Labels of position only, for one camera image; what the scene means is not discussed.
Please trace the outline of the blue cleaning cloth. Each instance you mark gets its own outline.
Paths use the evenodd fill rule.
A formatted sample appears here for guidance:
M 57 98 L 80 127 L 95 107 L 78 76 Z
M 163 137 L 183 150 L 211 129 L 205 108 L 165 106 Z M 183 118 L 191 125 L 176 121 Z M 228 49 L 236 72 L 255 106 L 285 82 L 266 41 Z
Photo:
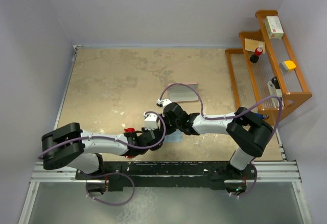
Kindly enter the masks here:
M 179 130 L 171 133 L 170 135 L 166 135 L 164 139 L 164 143 L 181 143 L 183 138 L 183 133 Z

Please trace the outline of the pink glasses case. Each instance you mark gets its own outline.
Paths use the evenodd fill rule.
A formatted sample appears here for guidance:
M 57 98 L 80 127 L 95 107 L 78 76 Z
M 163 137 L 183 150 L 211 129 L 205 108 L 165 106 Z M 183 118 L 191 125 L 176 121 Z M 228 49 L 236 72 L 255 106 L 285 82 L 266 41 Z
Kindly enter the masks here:
M 174 85 L 167 89 L 168 99 L 172 102 L 194 102 L 198 96 L 190 88 L 183 85 Z

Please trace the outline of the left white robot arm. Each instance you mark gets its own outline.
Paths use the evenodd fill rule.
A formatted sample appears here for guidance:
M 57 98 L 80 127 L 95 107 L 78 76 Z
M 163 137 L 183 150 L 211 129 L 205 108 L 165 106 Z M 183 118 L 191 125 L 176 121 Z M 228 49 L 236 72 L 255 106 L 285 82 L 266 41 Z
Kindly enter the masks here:
M 72 167 L 100 179 L 105 174 L 102 153 L 126 158 L 145 154 L 148 150 L 159 149 L 166 135 L 166 126 L 160 123 L 156 129 L 125 129 L 118 135 L 105 135 L 82 130 L 79 123 L 73 122 L 57 128 L 41 137 L 45 170 Z

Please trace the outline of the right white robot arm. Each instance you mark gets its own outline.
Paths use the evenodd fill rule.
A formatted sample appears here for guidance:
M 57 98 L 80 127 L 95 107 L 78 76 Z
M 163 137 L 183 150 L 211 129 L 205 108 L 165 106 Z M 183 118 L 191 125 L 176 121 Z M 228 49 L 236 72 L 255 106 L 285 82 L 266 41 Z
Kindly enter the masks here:
M 200 113 L 188 114 L 169 99 L 162 100 L 160 107 L 168 134 L 179 130 L 188 136 L 208 133 L 231 136 L 239 146 L 227 166 L 227 173 L 232 178 L 240 178 L 250 161 L 262 156 L 273 135 L 271 125 L 251 111 L 235 118 L 246 110 L 244 107 L 234 113 L 220 115 L 217 120 L 214 116 L 206 118 Z

